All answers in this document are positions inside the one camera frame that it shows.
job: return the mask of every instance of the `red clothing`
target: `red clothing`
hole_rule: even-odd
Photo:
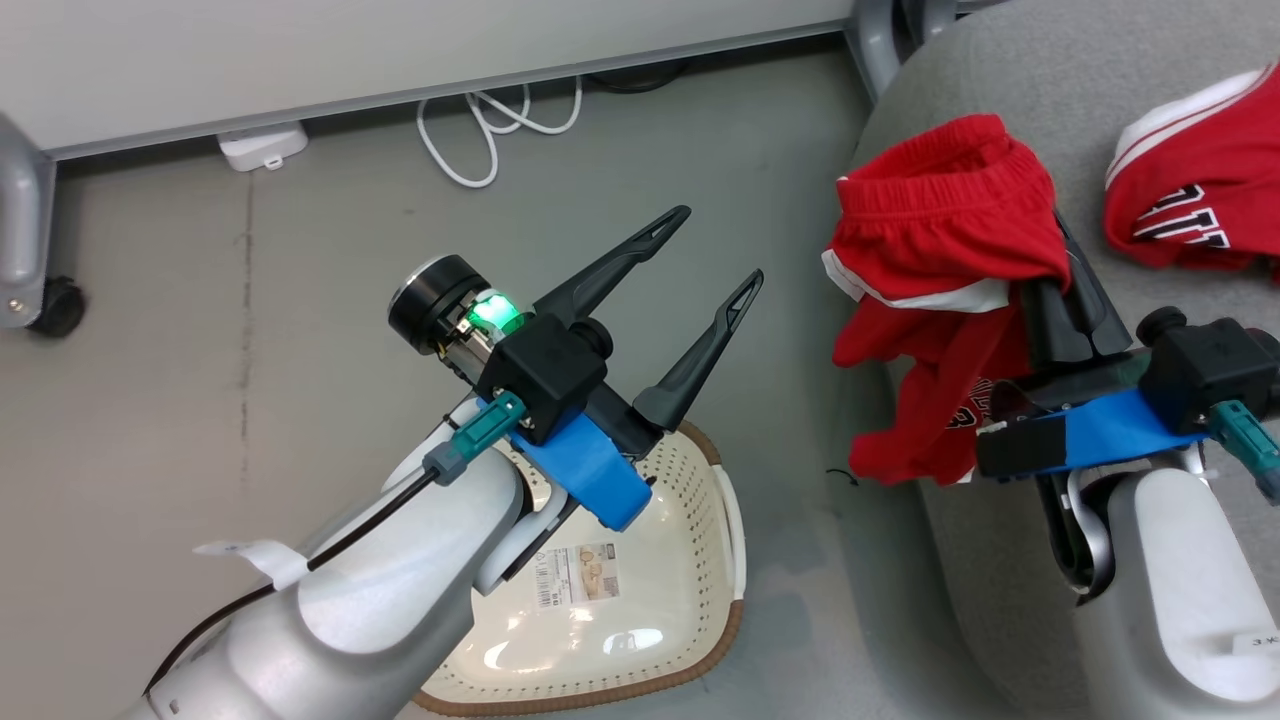
[[[854,441],[854,474],[941,484],[974,465],[993,379],[1028,372],[1010,282],[1070,282],[1053,183],[996,115],[972,115],[897,145],[841,178],[844,215],[827,274],[860,301],[833,360],[915,359],[892,429]]]
[[[1125,128],[1107,170],[1112,247],[1162,268],[1280,255],[1280,73],[1243,73]],[[1280,272],[1274,274],[1280,282]]]

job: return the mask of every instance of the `barcode sticker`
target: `barcode sticker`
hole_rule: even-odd
[[[534,591],[539,610],[620,597],[617,548],[602,542],[539,551]]]

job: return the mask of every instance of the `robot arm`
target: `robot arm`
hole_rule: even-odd
[[[1280,343],[1230,319],[1193,327],[1174,307],[1130,338],[1068,237],[1073,287],[1027,283],[1036,373],[997,383],[978,439],[987,477],[1029,478],[1101,719],[1280,716],[1280,630],[1222,507],[1201,445],[1220,442],[1280,502]],[[1152,469],[1089,486],[1084,470]]]
[[[664,214],[534,313],[456,255],[419,268],[392,299],[389,322],[475,395],[375,501],[298,548],[301,579],[228,606],[228,621],[206,621],[220,625],[206,638],[197,628],[120,720],[393,717],[471,629],[472,589],[489,594],[513,577],[580,505],[625,529],[650,496],[634,462],[684,418],[763,284],[756,270],[636,406],[604,384],[612,338],[589,314],[687,217],[687,208]],[[541,510],[490,447],[499,437],[552,483]]]

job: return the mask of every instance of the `white cable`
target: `white cable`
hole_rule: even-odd
[[[431,142],[431,137],[426,132],[425,111],[428,101],[422,100],[421,102],[417,104],[417,135],[422,137],[422,145],[426,146],[426,151],[431,154],[431,158],[435,160],[435,164],[439,165],[440,169],[444,170],[444,174],[449,176],[453,179],[453,182],[463,187],[481,188],[481,187],[488,187],[494,181],[494,178],[498,177],[498,147],[493,142],[494,135],[507,135],[515,132],[521,126],[529,129],[538,131],[543,135],[561,135],[568,128],[573,127],[573,123],[577,122],[577,113],[579,110],[582,109],[581,76],[573,78],[573,110],[570,113],[568,120],[559,127],[547,127],[544,124],[539,124],[535,123],[534,120],[530,120],[529,108],[531,101],[529,95],[529,86],[522,85],[521,88],[524,90],[525,101],[520,109],[520,113],[516,113],[511,108],[494,100],[488,92],[477,91],[477,92],[463,94],[463,96],[467,100],[467,109],[471,110],[471,115],[476,119],[476,124],[480,126],[480,133],[484,135],[485,146],[489,149],[489,174],[477,181],[460,176],[457,172],[453,170],[453,168],[449,167],[448,163],[444,161],[444,158],[440,155],[440,151],[435,149],[435,143]],[[484,113],[480,109],[480,100],[484,100],[494,110],[498,110],[503,115],[511,118],[512,123],[509,126],[492,124],[489,120],[485,119]]]

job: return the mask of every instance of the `caster wheel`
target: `caster wheel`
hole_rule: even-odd
[[[84,293],[70,278],[45,281],[45,305],[36,322],[27,329],[45,337],[63,338],[72,334],[84,318]]]

